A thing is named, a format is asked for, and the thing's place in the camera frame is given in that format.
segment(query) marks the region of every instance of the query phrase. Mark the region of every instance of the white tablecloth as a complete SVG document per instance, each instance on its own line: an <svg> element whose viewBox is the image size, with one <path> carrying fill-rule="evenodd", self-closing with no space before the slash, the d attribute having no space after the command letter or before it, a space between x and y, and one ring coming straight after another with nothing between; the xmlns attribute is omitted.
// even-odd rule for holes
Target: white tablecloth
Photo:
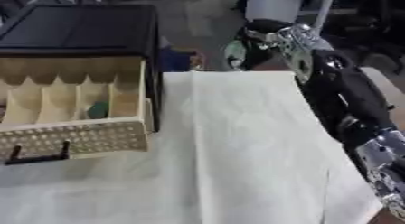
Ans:
<svg viewBox="0 0 405 224"><path fill-rule="evenodd" d="M1 167L0 223L364 224L381 207L291 73L165 85L148 153Z"/></svg>

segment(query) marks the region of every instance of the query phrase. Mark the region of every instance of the black lid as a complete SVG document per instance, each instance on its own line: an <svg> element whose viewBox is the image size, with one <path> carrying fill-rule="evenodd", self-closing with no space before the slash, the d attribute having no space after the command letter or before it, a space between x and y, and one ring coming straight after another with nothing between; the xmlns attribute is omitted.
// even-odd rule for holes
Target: black lid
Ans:
<svg viewBox="0 0 405 224"><path fill-rule="evenodd" d="M0 57L148 56L152 5L31 5L0 30Z"/></svg>

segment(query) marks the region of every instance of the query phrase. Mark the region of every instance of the robotic arm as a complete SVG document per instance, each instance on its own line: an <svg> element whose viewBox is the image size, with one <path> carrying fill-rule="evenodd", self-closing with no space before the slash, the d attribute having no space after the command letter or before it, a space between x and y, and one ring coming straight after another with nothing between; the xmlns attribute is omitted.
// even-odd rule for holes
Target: robotic arm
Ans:
<svg viewBox="0 0 405 224"><path fill-rule="evenodd" d="M237 44L238 54L232 55ZM295 72L298 87L328 134L342 143L384 206L405 221L405 136L391 122L382 93L348 57L304 24L249 23L226 50L226 60L233 69L248 70L275 52Z"/></svg>

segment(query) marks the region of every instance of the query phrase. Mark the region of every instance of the gray floor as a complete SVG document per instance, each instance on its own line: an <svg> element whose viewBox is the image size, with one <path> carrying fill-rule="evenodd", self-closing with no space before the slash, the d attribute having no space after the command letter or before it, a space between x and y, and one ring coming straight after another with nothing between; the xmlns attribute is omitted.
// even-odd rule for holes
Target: gray floor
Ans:
<svg viewBox="0 0 405 224"><path fill-rule="evenodd" d="M232 11L236 0L156 0L130 4L156 5L162 35L174 46L198 49L208 70L222 69L222 49L243 25Z"/></svg>

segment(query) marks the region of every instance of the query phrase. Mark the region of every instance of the green object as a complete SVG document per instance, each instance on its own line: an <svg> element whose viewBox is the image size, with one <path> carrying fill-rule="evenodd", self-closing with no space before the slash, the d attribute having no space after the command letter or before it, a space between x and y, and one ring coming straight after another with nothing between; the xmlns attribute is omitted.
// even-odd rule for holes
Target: green object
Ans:
<svg viewBox="0 0 405 224"><path fill-rule="evenodd" d="M96 102L89 110L87 116L90 119L103 119L108 117L108 102Z"/></svg>

